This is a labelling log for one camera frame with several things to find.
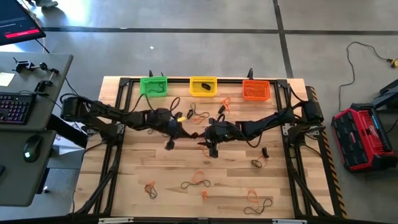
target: wooden plank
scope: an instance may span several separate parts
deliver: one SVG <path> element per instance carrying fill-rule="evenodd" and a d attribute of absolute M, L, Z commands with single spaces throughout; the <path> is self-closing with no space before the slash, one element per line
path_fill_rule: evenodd
<path fill-rule="evenodd" d="M 99 100 L 114 105 L 119 79 L 120 77 L 104 77 Z M 288 81 L 296 94 L 306 100 L 307 94 L 303 80 L 290 79 Z M 275 90 L 271 88 L 271 96 L 274 96 L 274 92 Z M 139 95 L 139 84 L 134 84 L 130 110 L 136 104 Z M 173 113 L 181 111 L 186 115 L 191 103 L 196 103 L 198 113 L 207 111 L 213 118 L 217 117 L 221 101 L 230 97 L 231 111 L 226 112 L 226 119 L 230 122 L 255 121 L 277 110 L 274 97 L 267 101 L 244 101 L 241 85 L 237 84 L 219 84 L 218 94 L 213 98 L 194 98 L 189 94 L 186 83 L 169 83 L 168 95 L 164 98 L 151 98 L 150 103 L 153 108 L 169 108 L 176 96 L 181 97 L 181 102 Z M 292 104 L 297 102 L 298 99 L 292 97 Z M 137 104 L 136 110 L 147 109 L 147 102 L 143 98 Z M 295 113 L 301 115 L 300 110 L 296 110 Z M 189 133 L 201 133 L 207 126 L 207 121 L 195 124 L 192 120 L 187 120 L 183 123 L 183 127 Z M 99 141 L 100 138 L 95 136 L 90 139 L 89 146 Z M 157 132 L 148 134 L 147 131 L 126 129 L 112 216 L 294 217 L 279 127 L 264 132 L 258 148 L 251 148 L 245 142 L 239 141 L 220 144 L 217 159 L 206 156 L 208 152 L 203 152 L 198 147 L 197 143 L 201 139 L 178 139 L 175 142 L 175 149 L 171 151 L 164 149 L 167 141 L 167 138 Z M 307 139 L 307 142 L 309 146 L 319 150 L 316 141 Z M 251 165 L 251 160 L 261 155 L 261 147 L 268 148 L 270 158 L 267 162 L 262 159 L 264 167 L 258 169 Z M 104 150 L 105 146 L 99 146 L 85 155 L 76 187 L 77 208 L 83 205 L 98 183 Z M 333 213 L 322 160 L 310 149 L 303 147 L 301 151 L 308 187 L 324 208 Z M 181 189 L 181 183 L 191 181 L 197 170 L 204 171 L 205 178 L 211 181 L 210 187 L 193 185 L 187 189 Z M 154 200 L 151 200 L 144 192 L 144 186 L 150 181 L 155 182 L 154 187 L 158 193 L 158 197 Z M 261 202 L 265 198 L 273 200 L 273 205 L 266 208 L 262 215 L 244 214 L 245 207 L 259 205 L 247 201 L 246 195 L 249 189 L 256 190 Z M 208 200 L 202 198 L 203 190 L 207 191 Z M 304 211 L 301 190 L 298 190 L 298 195 L 300 206 Z"/>

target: yellow basket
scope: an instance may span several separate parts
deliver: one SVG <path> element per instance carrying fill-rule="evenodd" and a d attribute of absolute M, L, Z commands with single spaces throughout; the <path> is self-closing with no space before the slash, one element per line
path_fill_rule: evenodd
<path fill-rule="evenodd" d="M 210 90 L 202 87 L 202 83 L 210 86 Z M 191 77 L 189 81 L 189 93 L 192 96 L 212 97 L 217 95 L 217 77 Z"/>

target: screen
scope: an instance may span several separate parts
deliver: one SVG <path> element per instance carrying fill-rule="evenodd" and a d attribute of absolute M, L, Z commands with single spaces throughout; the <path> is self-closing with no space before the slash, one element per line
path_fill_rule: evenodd
<path fill-rule="evenodd" d="M 45 37 L 17 0 L 0 1 L 0 46 Z"/>

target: concrete floor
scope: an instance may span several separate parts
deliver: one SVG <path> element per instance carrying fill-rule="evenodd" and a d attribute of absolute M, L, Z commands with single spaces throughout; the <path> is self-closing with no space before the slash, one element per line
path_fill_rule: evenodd
<path fill-rule="evenodd" d="M 177 76 L 243 77 L 252 67 L 256 77 L 304 78 L 318 93 L 349 218 L 398 223 L 398 175 L 394 170 L 373 175 L 347 173 L 329 128 L 331 117 L 338 112 L 338 86 L 352 79 L 346 46 L 359 41 L 373 45 L 382 57 L 398 57 L 397 1 L 58 1 L 55 10 L 31 9 L 48 30 L 79 27 L 76 32 L 47 32 L 46 46 L 53 53 L 74 55 L 68 79 L 79 94 L 89 98 L 98 97 L 105 75 L 146 75 L 149 69 Z M 278 4 L 279 22 L 274 10 Z M 286 35 L 278 34 L 282 24 Z M 142 32 L 143 28 L 159 31 Z M 189 33 L 184 29 L 202 30 Z M 203 29 L 232 30 L 206 33 Z M 291 34 L 292 30 L 303 32 Z M 311 30 L 318 31 L 308 35 Z M 355 32 L 364 30 L 377 32 Z M 34 41 L 0 47 L 0 51 L 41 50 Z M 350 50 L 357 77 L 354 85 L 343 88 L 342 108 L 371 101 L 398 74 L 367 48 L 353 45 Z M 62 90 L 69 91 L 67 86 Z M 382 119 L 387 129 L 396 117 Z M 389 134 L 393 141 L 397 133 Z M 77 174 L 76 169 L 53 169 L 47 181 L 51 194 L 36 196 L 27 208 L 0 207 L 0 220 L 67 214 Z"/>

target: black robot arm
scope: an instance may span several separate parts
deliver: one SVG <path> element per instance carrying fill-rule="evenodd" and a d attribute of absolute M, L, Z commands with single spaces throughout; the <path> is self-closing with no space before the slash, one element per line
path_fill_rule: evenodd
<path fill-rule="evenodd" d="M 302 118 L 294 115 L 294 109 L 300 106 L 302 107 Z M 217 120 L 210 119 L 211 125 L 206 128 L 204 133 L 199 135 L 199 138 L 205 139 L 205 142 L 199 142 L 199 144 L 206 146 L 209 149 L 209 155 L 213 158 L 218 157 L 218 143 L 246 141 L 251 147 L 257 147 L 261 139 L 255 146 L 250 144 L 249 141 L 259 136 L 261 138 L 264 131 L 283 124 L 296 124 L 288 130 L 291 142 L 294 142 L 299 134 L 308 130 L 314 131 L 324 128 L 320 125 L 323 116 L 320 113 L 319 104 L 314 101 L 301 101 L 258 121 L 237 121 L 233 124 L 225 121 L 224 118 L 225 116 L 222 114 Z"/>
<path fill-rule="evenodd" d="M 188 134 L 178 121 L 181 113 L 176 116 L 167 108 L 125 112 L 100 101 L 92 101 L 82 96 L 71 96 L 62 100 L 61 118 L 65 121 L 80 122 L 85 126 L 84 131 L 99 133 L 106 143 L 117 142 L 120 136 L 121 125 L 142 131 L 153 129 L 170 136 L 166 149 L 173 149 L 174 139 L 197 138 L 198 134 Z M 120 124 L 105 123 L 98 117 L 108 118 Z"/>

